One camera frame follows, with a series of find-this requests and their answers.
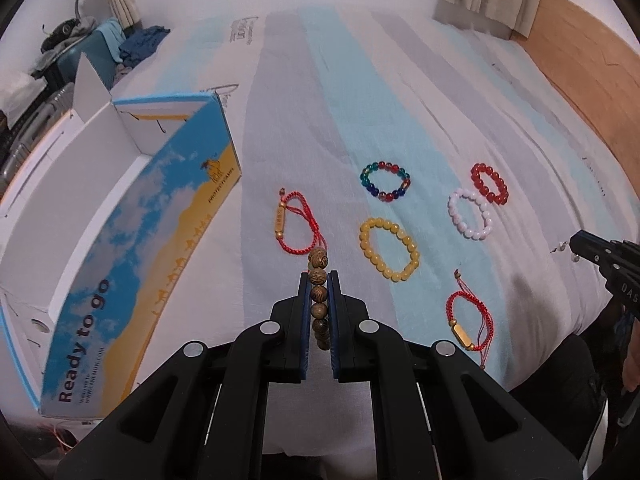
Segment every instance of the bed sheet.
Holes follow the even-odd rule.
[[[553,249],[579,229],[638,240],[638,197],[622,168],[515,43],[418,12],[219,16],[175,29],[112,93],[194,90],[220,95],[242,178],[178,281],[138,381],[185,341],[230,341],[296,293],[306,256],[274,239],[281,187],[308,199],[343,293],[405,339],[452,338],[444,305],[460,269],[494,318],[487,371],[506,388],[609,299],[592,264]],[[400,200],[382,203],[360,185],[360,171],[376,160],[411,174]],[[494,230],[483,242],[461,236],[447,213],[450,193],[472,187],[476,162],[499,171],[510,191],[507,205],[492,206]],[[396,176],[382,173],[374,175],[380,189],[397,187]],[[466,203],[461,212],[479,219]],[[358,232],[371,216],[399,223],[416,241],[421,264],[407,282],[385,280],[364,258]],[[287,243],[310,238],[306,222],[290,215]],[[393,268],[407,263],[388,232],[373,243]],[[470,304],[457,303],[456,318],[469,330],[479,325]],[[371,472],[368,388],[337,384],[329,370],[328,352],[312,344],[308,380],[272,385],[264,450]]]

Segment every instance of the wooden panel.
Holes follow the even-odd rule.
[[[640,195],[640,56],[568,0],[540,0],[529,37],[511,39],[606,143]]]

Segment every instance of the red string bracelet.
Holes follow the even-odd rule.
[[[451,327],[453,335],[456,336],[456,339],[465,348],[465,350],[469,350],[470,352],[480,352],[480,368],[484,370],[484,365],[486,364],[486,360],[489,356],[489,347],[491,346],[491,342],[494,339],[494,318],[491,316],[491,313],[484,305],[484,303],[478,300],[476,295],[462,280],[462,276],[460,275],[459,270],[456,269],[456,272],[454,272],[454,277],[458,282],[458,286],[461,290],[457,290],[456,292],[451,294],[449,296],[449,299],[447,300],[447,320],[449,321],[449,326]],[[477,344],[474,344],[471,341],[471,338],[462,328],[462,325],[460,325],[458,321],[453,317],[453,302],[456,301],[456,298],[464,298],[470,303],[473,303],[482,316],[482,323],[480,324],[480,330],[478,331]],[[482,333],[485,330],[486,337],[484,338],[484,341],[480,342]]]
[[[291,200],[292,198],[297,198],[300,201],[300,203],[302,204],[302,209],[287,205],[289,200]],[[285,211],[287,210],[295,213],[296,215],[302,216],[302,218],[304,218],[308,222],[309,227],[311,227],[311,232],[314,234],[314,239],[309,247],[305,249],[293,249],[286,243],[284,243],[284,217]],[[311,252],[311,249],[316,246],[320,246],[326,249],[326,241],[320,233],[320,226],[318,225],[318,222],[316,222],[314,214],[311,212],[311,208],[306,203],[305,197],[299,191],[291,191],[287,196],[285,196],[284,188],[280,189],[280,203],[278,204],[278,207],[276,209],[276,221],[274,230],[276,240],[280,243],[282,249],[287,251],[287,253],[289,254],[307,254]]]

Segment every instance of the red cord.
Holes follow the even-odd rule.
[[[314,239],[311,242],[311,245],[309,245],[309,247],[305,249],[293,249],[289,247],[286,243],[284,243],[284,233],[283,233],[282,238],[278,239],[282,249],[287,251],[287,253],[289,254],[296,254],[298,256],[300,256],[301,254],[307,254],[311,252],[311,249],[313,249],[316,246],[321,246],[326,249],[326,241],[324,240],[324,237],[320,233],[320,226],[318,225],[318,222],[316,222],[316,219],[314,218],[314,214],[311,212],[311,208],[306,203],[305,197],[299,191],[291,191],[287,196],[284,196],[284,193],[285,193],[284,188],[282,188],[280,190],[280,201],[284,202],[285,204],[288,203],[289,200],[291,200],[292,198],[297,198],[298,200],[300,200],[300,203],[302,204],[302,209],[299,209],[297,207],[293,207],[290,205],[287,205],[286,208],[288,211],[291,211],[296,215],[302,216],[302,218],[304,218],[308,222],[309,227],[311,227],[311,232],[314,234]]]
[[[461,290],[457,290],[453,294],[449,296],[446,304],[446,313],[447,313],[447,321],[451,321],[454,319],[453,317],[453,302],[456,298],[465,298],[465,300],[473,303],[480,315],[482,316],[482,323],[480,324],[480,330],[478,331],[478,344],[472,349],[473,352],[480,352],[480,367],[484,369],[484,365],[486,364],[486,360],[489,357],[489,348],[491,347],[491,342],[494,340],[494,318],[491,316],[491,313],[484,305],[484,303],[476,297],[476,295],[471,291],[471,289],[467,286],[467,284],[462,280],[460,272],[456,269],[454,273],[456,277],[456,281],[458,282],[458,286]],[[486,337],[484,341],[480,341],[482,334],[486,330]]]

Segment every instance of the camel logo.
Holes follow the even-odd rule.
[[[239,85],[237,84],[213,86],[211,88],[205,89],[205,92],[217,95],[220,99],[220,104],[222,104],[222,107],[226,108],[226,103],[229,101],[229,96],[236,88],[238,88],[238,86]]]
[[[220,161],[208,158],[200,165],[201,170],[206,170],[209,178],[213,182],[217,182],[222,178],[222,171],[220,171]]]
[[[254,23],[258,16],[249,16],[241,20],[235,20],[231,24],[231,38],[229,43],[233,41],[246,41],[247,45],[251,45],[254,37]]]

